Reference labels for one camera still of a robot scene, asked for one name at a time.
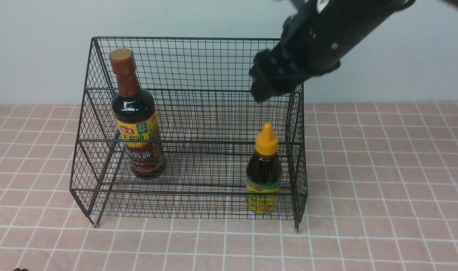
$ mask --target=yellow bottle cap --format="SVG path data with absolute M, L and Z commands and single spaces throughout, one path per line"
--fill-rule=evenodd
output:
M 262 132 L 256 137 L 256 151 L 262 155 L 270 156 L 278 150 L 278 137 L 272 131 L 272 125 L 266 123 Z

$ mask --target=black wire basket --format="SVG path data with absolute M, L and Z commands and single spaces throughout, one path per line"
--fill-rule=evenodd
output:
M 276 39 L 92 38 L 70 192 L 96 227 L 102 215 L 253 218 L 302 221 L 308 198 L 303 86 L 257 104 L 249 92 L 254 55 Z M 167 168 L 134 176 L 111 101 L 117 92 L 109 53 L 134 52 L 142 88 L 154 96 Z M 255 214 L 246 166 L 265 122 L 279 138 L 284 178 L 277 209 Z

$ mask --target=black robotic arm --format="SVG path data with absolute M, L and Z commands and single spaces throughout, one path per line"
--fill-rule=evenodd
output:
M 298 9 L 272 50 L 254 57 L 251 94 L 263 102 L 291 93 L 311 77 L 330 73 L 340 60 L 393 13 L 416 0 L 291 0 Z

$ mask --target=brown bottle cap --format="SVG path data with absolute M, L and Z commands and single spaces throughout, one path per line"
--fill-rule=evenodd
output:
M 129 49 L 116 49 L 110 53 L 109 59 L 115 75 L 128 76 L 136 71 L 134 53 Z

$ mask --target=plastic squeeze bottle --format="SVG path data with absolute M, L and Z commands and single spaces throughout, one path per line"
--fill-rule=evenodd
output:
M 282 166 L 278 157 L 278 137 L 266 123 L 255 141 L 255 152 L 246 169 L 248 207 L 258 214 L 269 214 L 278 205 Z
M 119 90 L 112 99 L 112 111 L 132 172 L 140 178 L 158 177 L 165 169 L 162 143 L 140 141 L 161 140 L 154 98 L 147 89 L 140 87 L 131 50 L 116 49 L 109 59 Z

